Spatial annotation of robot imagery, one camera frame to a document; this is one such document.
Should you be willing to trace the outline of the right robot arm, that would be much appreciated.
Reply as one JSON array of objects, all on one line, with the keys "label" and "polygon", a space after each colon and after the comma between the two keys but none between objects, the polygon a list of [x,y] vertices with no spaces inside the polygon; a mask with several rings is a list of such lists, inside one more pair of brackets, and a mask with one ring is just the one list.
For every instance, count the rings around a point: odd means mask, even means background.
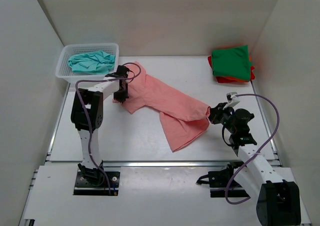
[{"label": "right robot arm", "polygon": [[[254,114],[236,109],[230,103],[219,103],[210,109],[209,121],[221,124],[230,133],[227,145],[238,161],[230,162],[225,169],[208,173],[211,196],[221,196],[231,188],[229,195],[249,196],[256,202],[256,214],[263,226],[297,226],[302,222],[299,187],[278,174],[259,151],[250,133],[248,123]],[[241,194],[235,191],[241,187]]]}]

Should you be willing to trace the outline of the pink t shirt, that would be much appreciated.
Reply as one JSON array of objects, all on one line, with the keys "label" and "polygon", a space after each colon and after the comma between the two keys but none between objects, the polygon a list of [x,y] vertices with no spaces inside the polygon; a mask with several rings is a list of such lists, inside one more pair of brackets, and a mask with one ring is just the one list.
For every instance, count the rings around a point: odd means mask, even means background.
[{"label": "pink t shirt", "polygon": [[179,151],[209,127],[210,106],[146,73],[138,62],[129,63],[128,99],[122,104],[130,114],[148,107],[159,112],[159,120],[172,152]]}]

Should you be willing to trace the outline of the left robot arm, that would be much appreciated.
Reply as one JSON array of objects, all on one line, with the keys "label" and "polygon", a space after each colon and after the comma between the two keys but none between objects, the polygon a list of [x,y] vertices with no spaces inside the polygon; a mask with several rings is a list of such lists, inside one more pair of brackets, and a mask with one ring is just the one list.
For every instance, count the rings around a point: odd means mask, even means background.
[{"label": "left robot arm", "polygon": [[75,96],[71,110],[71,122],[80,137],[82,162],[78,164],[81,176],[94,187],[110,185],[103,169],[98,134],[104,118],[104,100],[109,96],[118,103],[129,98],[128,76],[131,70],[119,65],[116,72],[102,80],[79,80],[75,83]]}]

